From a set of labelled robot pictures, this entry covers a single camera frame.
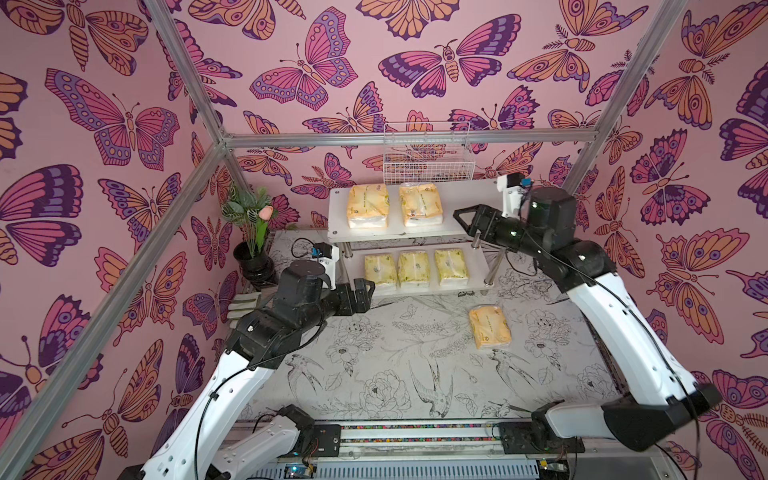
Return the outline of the yellow green tissue pack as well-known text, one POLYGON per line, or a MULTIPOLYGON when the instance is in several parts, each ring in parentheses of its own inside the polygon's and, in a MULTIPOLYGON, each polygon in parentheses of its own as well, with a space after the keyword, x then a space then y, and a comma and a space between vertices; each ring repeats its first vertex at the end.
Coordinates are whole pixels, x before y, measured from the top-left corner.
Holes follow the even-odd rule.
POLYGON ((398 279, 405 289, 426 289, 431 282, 429 254, 424 250, 404 251, 398 256, 398 279))
POLYGON ((375 283, 377 292, 393 292, 398 287, 398 274, 392 254, 366 255, 364 258, 365 279, 375 283))
POLYGON ((434 261, 441 288, 468 285, 470 274, 462 249, 437 249, 434 251, 434 261))

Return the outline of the orange tissue pack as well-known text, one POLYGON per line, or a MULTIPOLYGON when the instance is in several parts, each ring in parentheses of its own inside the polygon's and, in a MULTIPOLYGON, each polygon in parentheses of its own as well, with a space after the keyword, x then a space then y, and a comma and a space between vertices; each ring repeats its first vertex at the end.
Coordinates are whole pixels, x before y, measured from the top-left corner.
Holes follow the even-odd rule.
POLYGON ((469 325, 478 349, 509 344, 511 330, 503 310, 495 305, 484 305, 469 312, 469 325))
POLYGON ((355 185, 350 189, 346 217, 351 229, 387 228, 389 211, 389 194, 385 184, 355 185))
POLYGON ((399 199, 406 228, 431 227, 443 223, 444 210, 436 184, 401 184, 399 199))

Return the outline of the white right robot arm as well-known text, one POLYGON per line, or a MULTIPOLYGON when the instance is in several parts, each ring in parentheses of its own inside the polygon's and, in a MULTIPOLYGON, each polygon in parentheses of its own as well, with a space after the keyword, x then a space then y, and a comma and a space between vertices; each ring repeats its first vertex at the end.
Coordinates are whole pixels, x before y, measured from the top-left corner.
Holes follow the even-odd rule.
POLYGON ((722 396, 700 383, 642 317, 613 260, 575 236, 577 201, 557 187, 510 187, 503 209, 457 209, 472 238, 532 258, 585 316, 624 375, 628 392, 603 404, 550 402, 531 415, 538 448, 556 439, 607 438, 642 452, 717 406, 722 396))

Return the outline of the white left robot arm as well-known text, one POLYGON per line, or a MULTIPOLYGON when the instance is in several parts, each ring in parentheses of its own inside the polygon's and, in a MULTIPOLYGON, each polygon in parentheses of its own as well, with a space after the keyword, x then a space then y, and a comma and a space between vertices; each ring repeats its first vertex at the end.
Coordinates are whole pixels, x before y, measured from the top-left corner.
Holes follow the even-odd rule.
POLYGON ((226 447, 235 421, 282 361, 316 340, 335 316, 367 312, 374 282, 332 284, 325 266, 296 260, 282 272, 273 297, 244 315, 218 365, 170 438, 123 479, 246 479, 279 456, 297 451, 314 420, 295 405, 247 438, 226 447))

